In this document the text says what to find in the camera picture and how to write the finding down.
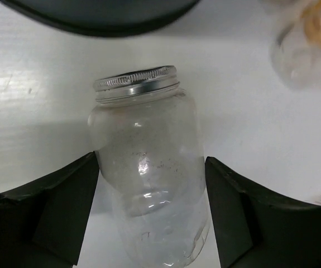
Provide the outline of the clear jar metal lid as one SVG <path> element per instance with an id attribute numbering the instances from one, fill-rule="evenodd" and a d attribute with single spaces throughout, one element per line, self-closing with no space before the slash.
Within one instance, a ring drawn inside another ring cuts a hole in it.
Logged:
<path id="1" fill-rule="evenodd" d="M 205 159 L 193 98 L 176 67 L 95 81 L 88 126 L 113 215 L 141 267 L 186 267 L 206 242 Z"/>

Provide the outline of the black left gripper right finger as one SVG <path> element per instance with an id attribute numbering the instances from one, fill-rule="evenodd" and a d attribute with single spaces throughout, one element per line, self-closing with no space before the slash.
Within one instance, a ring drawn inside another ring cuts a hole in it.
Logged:
<path id="1" fill-rule="evenodd" d="M 205 178 L 221 267 L 321 267 L 321 205 L 270 190 L 214 157 Z"/>

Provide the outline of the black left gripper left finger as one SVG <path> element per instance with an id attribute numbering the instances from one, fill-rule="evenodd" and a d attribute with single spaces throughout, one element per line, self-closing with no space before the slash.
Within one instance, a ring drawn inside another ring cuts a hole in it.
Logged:
<path id="1" fill-rule="evenodd" d="M 0 193 L 0 267 L 76 266 L 98 175 L 91 152 Z"/>

